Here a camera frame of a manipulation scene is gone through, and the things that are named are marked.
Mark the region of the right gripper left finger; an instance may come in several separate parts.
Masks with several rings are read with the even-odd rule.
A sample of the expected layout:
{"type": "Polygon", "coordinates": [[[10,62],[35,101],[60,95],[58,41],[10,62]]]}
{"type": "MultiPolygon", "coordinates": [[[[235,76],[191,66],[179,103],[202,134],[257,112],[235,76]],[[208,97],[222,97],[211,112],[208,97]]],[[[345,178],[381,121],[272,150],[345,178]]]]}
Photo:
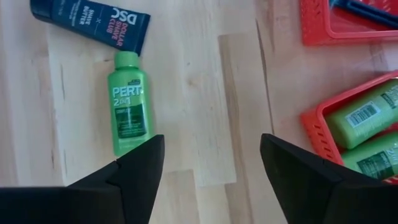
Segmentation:
{"type": "Polygon", "coordinates": [[[163,135],[65,187],[1,188],[1,223],[148,223],[164,167],[163,135]]]}

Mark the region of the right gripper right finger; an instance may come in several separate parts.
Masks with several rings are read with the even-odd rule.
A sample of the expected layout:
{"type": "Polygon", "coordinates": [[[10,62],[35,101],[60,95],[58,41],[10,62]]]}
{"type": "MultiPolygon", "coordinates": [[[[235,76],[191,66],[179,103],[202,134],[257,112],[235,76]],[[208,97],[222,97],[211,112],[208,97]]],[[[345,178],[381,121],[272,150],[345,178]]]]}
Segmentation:
{"type": "Polygon", "coordinates": [[[397,186],[272,134],[261,136],[267,177],[288,223],[397,224],[397,186]]]}

